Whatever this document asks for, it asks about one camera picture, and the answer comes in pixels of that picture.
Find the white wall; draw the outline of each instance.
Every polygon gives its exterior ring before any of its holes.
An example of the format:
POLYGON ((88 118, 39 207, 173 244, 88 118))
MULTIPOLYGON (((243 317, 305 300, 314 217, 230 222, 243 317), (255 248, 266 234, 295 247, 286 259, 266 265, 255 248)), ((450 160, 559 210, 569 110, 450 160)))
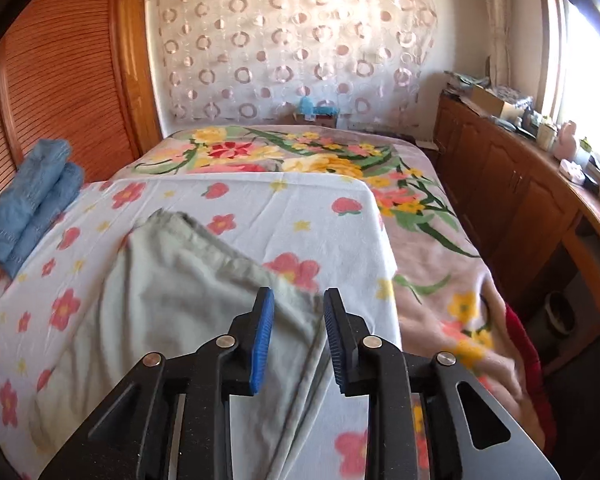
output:
MULTIPOLYGON (((435 44, 422 67, 418 99, 419 126, 409 133, 419 139, 432 139, 438 109, 438 96, 445 87, 444 70, 484 76, 488 53, 488 16, 485 0, 433 0, 438 15, 435 44)), ((147 23, 157 19, 149 2, 147 23)), ((160 59, 154 41, 149 39, 150 57, 160 59)), ((160 124, 164 112, 158 105, 160 124)), ((163 131, 168 136, 171 131, 163 131)))
POLYGON ((540 0, 511 0, 509 56, 510 86, 536 99, 542 64, 540 0))

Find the metal pin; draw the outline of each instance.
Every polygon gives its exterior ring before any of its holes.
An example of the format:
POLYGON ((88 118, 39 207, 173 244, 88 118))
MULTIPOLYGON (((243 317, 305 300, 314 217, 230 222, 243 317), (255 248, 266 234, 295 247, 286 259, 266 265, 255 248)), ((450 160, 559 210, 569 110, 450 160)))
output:
POLYGON ((231 348, 235 345, 235 338, 230 335, 221 335, 218 339, 216 339, 216 344, 220 348, 231 348))
POLYGON ((374 335, 368 335, 362 340, 362 344, 367 348, 380 348, 382 346, 382 339, 374 335))
POLYGON ((451 366, 456 364, 456 356, 451 352, 438 352, 436 355, 436 361, 443 366, 451 366))
POLYGON ((160 357, 160 354, 156 352, 151 352, 150 354, 147 354, 142 358, 142 364, 144 366, 155 366, 157 364, 160 364, 161 360, 162 358, 160 357))

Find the floral blanket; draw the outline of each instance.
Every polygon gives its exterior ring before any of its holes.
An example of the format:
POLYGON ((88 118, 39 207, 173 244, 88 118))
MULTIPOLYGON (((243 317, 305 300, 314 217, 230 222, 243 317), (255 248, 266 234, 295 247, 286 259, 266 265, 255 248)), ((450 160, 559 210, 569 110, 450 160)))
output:
MULTIPOLYGON (((377 294, 395 295, 404 351, 452 352, 541 449, 551 446, 550 409, 529 359, 535 351, 462 230, 435 170, 415 146, 321 127, 208 127, 173 134, 114 179, 263 171, 363 180, 376 197, 378 221, 398 266, 393 283, 379 284, 377 294)), ((342 199, 332 209, 357 215, 361 205, 342 199)))

